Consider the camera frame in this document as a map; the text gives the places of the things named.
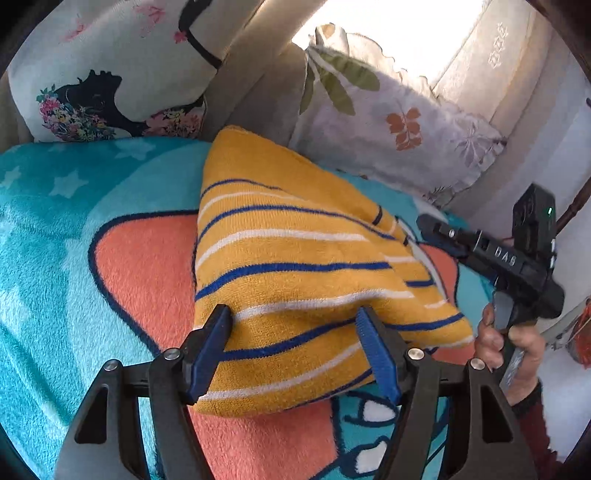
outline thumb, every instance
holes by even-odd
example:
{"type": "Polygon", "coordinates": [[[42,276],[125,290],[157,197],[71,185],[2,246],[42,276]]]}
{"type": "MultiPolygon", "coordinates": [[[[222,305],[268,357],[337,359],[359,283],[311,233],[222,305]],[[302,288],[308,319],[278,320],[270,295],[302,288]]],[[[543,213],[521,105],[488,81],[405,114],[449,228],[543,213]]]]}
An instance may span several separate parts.
{"type": "Polygon", "coordinates": [[[544,358],[546,341],[535,326],[513,326],[509,330],[509,340],[525,351],[523,361],[515,375],[516,380],[537,378],[538,368],[544,358]]]}

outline orange pattern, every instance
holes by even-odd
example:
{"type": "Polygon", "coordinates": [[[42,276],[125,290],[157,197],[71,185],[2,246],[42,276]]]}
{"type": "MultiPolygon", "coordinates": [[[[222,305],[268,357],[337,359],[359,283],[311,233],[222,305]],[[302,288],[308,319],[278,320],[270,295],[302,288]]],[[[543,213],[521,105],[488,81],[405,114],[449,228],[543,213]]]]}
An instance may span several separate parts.
{"type": "Polygon", "coordinates": [[[411,108],[406,114],[391,113],[386,117],[390,124],[390,133],[396,135],[396,150],[410,150],[423,143],[421,125],[417,118],[421,116],[418,108],[411,108]]]}

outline black clamp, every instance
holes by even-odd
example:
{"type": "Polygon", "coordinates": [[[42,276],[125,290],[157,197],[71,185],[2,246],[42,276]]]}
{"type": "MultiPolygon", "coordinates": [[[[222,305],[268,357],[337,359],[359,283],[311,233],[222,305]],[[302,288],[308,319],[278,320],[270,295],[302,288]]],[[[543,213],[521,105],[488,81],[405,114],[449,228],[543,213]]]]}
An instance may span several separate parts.
{"type": "MultiPolygon", "coordinates": [[[[359,309],[356,326],[382,393],[394,404],[402,404],[376,479],[421,479],[437,399],[450,397],[441,480],[535,480],[519,425],[484,362],[446,364],[420,349],[408,349],[370,307],[359,309]]],[[[187,405],[207,392],[231,330],[230,309],[218,305],[181,348],[170,348],[152,362],[129,367],[118,360],[106,362],[70,425],[56,480],[149,480],[138,397],[150,398],[167,480],[215,480],[187,405]]]]}

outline blue stripe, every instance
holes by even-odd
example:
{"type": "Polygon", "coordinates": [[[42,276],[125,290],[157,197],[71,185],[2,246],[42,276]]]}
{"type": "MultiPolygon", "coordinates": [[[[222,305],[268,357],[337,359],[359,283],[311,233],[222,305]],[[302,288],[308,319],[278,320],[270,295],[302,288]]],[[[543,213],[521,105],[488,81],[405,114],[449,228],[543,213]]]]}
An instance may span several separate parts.
{"type": "Polygon", "coordinates": [[[279,187],[274,187],[272,185],[265,185],[264,183],[258,183],[257,181],[254,180],[248,180],[248,179],[226,179],[226,180],[220,180],[217,181],[216,183],[212,183],[209,187],[207,187],[203,193],[201,194],[200,200],[203,199],[203,197],[205,196],[205,194],[207,192],[209,192],[209,190],[215,188],[215,187],[219,187],[220,185],[226,185],[228,183],[248,183],[250,185],[258,185],[259,187],[265,187],[266,189],[271,189],[271,190],[282,190],[279,187]]]}
{"type": "Polygon", "coordinates": [[[365,262],[365,263],[329,263],[329,264],[310,264],[310,263],[262,263],[255,265],[245,265],[221,275],[209,285],[206,285],[195,295],[195,301],[206,297],[218,291],[227,283],[248,275],[258,275],[260,273],[270,272],[334,272],[336,270],[388,270],[390,265],[387,262],[365,262]]]}
{"type": "Polygon", "coordinates": [[[410,288],[432,287],[435,285],[435,281],[432,278],[429,278],[429,280],[410,280],[405,283],[410,288]]]}
{"type": "Polygon", "coordinates": [[[304,332],[288,340],[284,340],[283,342],[275,343],[273,345],[268,345],[261,348],[231,350],[229,352],[224,352],[222,355],[222,361],[264,358],[266,356],[277,355],[278,353],[283,353],[288,350],[291,350],[292,348],[296,348],[300,345],[303,345],[315,338],[318,338],[320,335],[324,335],[325,333],[331,330],[335,330],[346,325],[351,325],[354,322],[355,319],[352,318],[349,320],[345,320],[344,322],[329,323],[327,325],[322,325],[315,329],[309,330],[308,332],[304,332]]]}
{"type": "Polygon", "coordinates": [[[325,398],[329,398],[329,397],[332,397],[336,394],[344,392],[345,390],[348,390],[348,389],[354,387],[358,383],[361,383],[363,380],[368,378],[370,375],[371,375],[371,369],[368,369],[365,372],[363,372],[360,376],[358,376],[357,378],[354,378],[353,380],[351,380],[349,383],[346,383],[345,385],[341,385],[340,387],[337,387],[334,390],[331,390],[328,393],[325,393],[321,397],[315,398],[314,400],[305,401],[304,403],[300,403],[299,405],[296,405],[295,407],[292,407],[292,408],[297,408],[297,407],[301,407],[302,405],[307,405],[308,403],[313,403],[315,401],[324,400],[325,398]]]}
{"type": "Polygon", "coordinates": [[[343,213],[328,212],[326,210],[317,210],[317,209],[312,209],[312,208],[302,208],[302,207],[296,207],[294,205],[249,205],[249,206],[240,207],[240,208],[236,208],[234,210],[228,210],[227,212],[220,213],[217,217],[215,217],[211,222],[209,222],[205,226],[205,228],[203,229],[203,232],[201,232],[201,235],[199,236],[199,240],[197,240],[197,244],[199,244],[199,242],[203,239],[203,237],[205,236],[207,231],[211,227],[213,227],[213,225],[218,223],[220,220],[223,220],[224,218],[229,217],[231,215],[236,215],[238,213],[255,212],[255,211],[260,211],[260,210],[279,210],[279,211],[284,211],[284,212],[317,213],[318,215],[344,218],[345,220],[349,220],[350,222],[357,223],[358,225],[362,226],[366,230],[373,232],[382,238],[386,238],[388,240],[396,240],[393,236],[388,235],[387,233],[383,233],[375,228],[372,228],[369,225],[366,225],[361,220],[357,220],[356,218],[350,217],[348,215],[344,215],[343,213]]]}
{"type": "Polygon", "coordinates": [[[438,328],[445,327],[445,325],[449,325],[450,323],[457,322],[462,318],[464,318],[463,313],[456,313],[451,317],[435,320],[434,322],[411,323],[409,325],[393,325],[391,323],[384,323],[384,325],[387,328],[398,330],[400,332],[416,332],[418,330],[436,330],[438,328]]]}

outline green leaf print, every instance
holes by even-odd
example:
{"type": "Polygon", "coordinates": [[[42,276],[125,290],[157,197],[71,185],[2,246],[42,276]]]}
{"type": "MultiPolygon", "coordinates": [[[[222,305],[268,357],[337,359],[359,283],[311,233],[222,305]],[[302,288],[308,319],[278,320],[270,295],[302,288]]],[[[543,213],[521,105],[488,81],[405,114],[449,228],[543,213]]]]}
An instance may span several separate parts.
{"type": "Polygon", "coordinates": [[[362,90],[379,91],[379,78],[369,68],[343,55],[330,54],[325,51],[317,51],[317,53],[322,60],[341,72],[352,85],[362,90]]]}
{"type": "Polygon", "coordinates": [[[332,73],[328,72],[324,68],[316,64],[318,75],[320,77],[320,83],[326,89],[326,93],[329,94],[330,101],[333,103],[335,108],[345,115],[355,115],[355,108],[353,102],[347,94],[345,88],[341,85],[339,79],[332,73]]]}
{"type": "Polygon", "coordinates": [[[314,75],[314,70],[310,67],[310,63],[308,64],[308,69],[306,72],[306,82],[304,84],[304,94],[301,97],[300,103],[300,115],[308,110],[310,106],[310,102],[312,101],[312,96],[314,95],[314,81],[316,80],[316,75],[314,75]]]}

